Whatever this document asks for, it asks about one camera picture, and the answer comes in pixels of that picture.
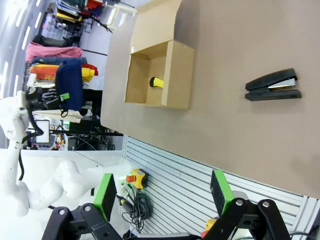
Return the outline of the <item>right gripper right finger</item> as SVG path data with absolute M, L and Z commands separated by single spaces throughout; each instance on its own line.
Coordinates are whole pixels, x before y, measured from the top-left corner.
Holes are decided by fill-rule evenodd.
M 235 197 L 220 169 L 211 174 L 210 191 L 218 219 L 207 231 L 204 240 L 228 240 L 240 229 L 248 230 L 254 240 L 290 240 L 282 215 L 271 199 L 252 203 Z

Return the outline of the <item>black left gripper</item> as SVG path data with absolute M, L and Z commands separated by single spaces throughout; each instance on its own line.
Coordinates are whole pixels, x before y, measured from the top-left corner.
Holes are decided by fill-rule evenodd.
M 26 104 L 28 110 L 45 110 L 46 105 L 58 104 L 61 105 L 66 100 L 70 99 L 70 94 L 59 94 L 55 88 L 49 88 L 47 92 L 35 91 L 26 93 Z

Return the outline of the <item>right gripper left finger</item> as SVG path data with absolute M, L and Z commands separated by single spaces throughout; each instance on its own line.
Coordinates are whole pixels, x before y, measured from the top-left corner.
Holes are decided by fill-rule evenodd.
M 92 203 L 84 203 L 70 210 L 59 206 L 52 210 L 43 240 L 79 240 L 91 234 L 95 240 L 121 240 L 110 224 L 117 189 L 111 173 L 103 175 Z

